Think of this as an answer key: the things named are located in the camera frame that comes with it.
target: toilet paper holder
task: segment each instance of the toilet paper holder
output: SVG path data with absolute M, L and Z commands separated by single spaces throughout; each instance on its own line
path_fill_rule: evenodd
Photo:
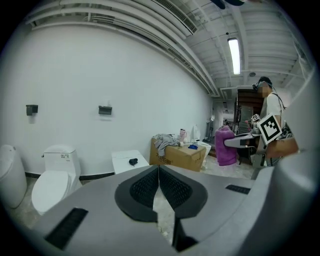
M 99 106 L 99 115 L 111 115 L 112 107 L 111 106 Z
M 32 116 L 34 113 L 38 113 L 38 105 L 26 105 L 26 115 Z

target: white wall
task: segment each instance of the white wall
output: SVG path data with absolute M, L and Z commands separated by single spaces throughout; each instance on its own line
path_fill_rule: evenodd
M 1 57 L 0 143 L 16 146 L 27 172 L 44 171 L 41 155 L 54 144 L 74 146 L 82 174 L 94 175 L 113 172 L 112 152 L 139 150 L 149 161 L 158 133 L 197 124 L 205 136 L 212 100 L 154 49 L 79 26 L 36 30 L 20 41 Z M 27 104 L 39 105 L 35 117 Z M 107 104 L 112 115 L 98 115 Z
M 234 119 L 235 119 L 235 115 L 234 114 L 226 114 L 226 113 L 223 113 L 223 120 L 228 120 L 228 121 L 234 121 Z
M 214 115 L 214 123 L 213 123 L 213 136 L 215 135 L 216 130 L 218 130 L 224 122 L 223 111 L 220 108 L 220 102 L 213 102 L 213 115 Z

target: black slot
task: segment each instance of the black slot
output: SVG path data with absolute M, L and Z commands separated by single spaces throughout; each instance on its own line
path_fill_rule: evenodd
M 54 230 L 45 238 L 50 244 L 63 250 L 81 222 L 84 220 L 88 211 L 81 208 L 73 208 Z
M 228 185 L 225 188 L 227 190 L 239 192 L 239 193 L 246 194 L 246 195 L 248 195 L 250 192 L 250 188 L 243 187 L 243 186 L 237 186 L 237 185 Z

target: toilet lid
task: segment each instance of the toilet lid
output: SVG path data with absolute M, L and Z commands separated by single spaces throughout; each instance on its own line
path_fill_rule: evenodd
M 34 208 L 45 213 L 65 197 L 68 184 L 67 172 L 46 170 L 35 182 L 32 190 L 31 200 Z

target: ceiling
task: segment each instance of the ceiling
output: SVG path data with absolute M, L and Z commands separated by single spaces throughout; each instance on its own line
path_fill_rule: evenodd
M 170 2 L 182 12 L 175 8 L 173 14 Z M 130 35 L 170 56 L 223 102 L 234 100 L 239 88 L 251 89 L 261 76 L 289 91 L 304 83 L 292 34 L 271 2 L 225 3 L 222 10 L 210 0 L 45 0 L 25 23 L 33 30 L 81 25 Z M 194 34 L 184 31 L 186 22 L 195 24 Z M 239 41 L 239 75 L 233 73 L 229 38 Z
M 185 42 L 201 60 L 215 85 L 221 88 L 250 86 L 261 76 L 276 88 L 304 82 L 298 54 L 289 28 L 276 5 L 246 2 L 240 7 L 225 3 L 218 8 L 210 0 L 171 0 L 197 26 Z M 233 74 L 229 38 L 240 44 L 241 74 Z M 232 99 L 237 90 L 223 90 Z

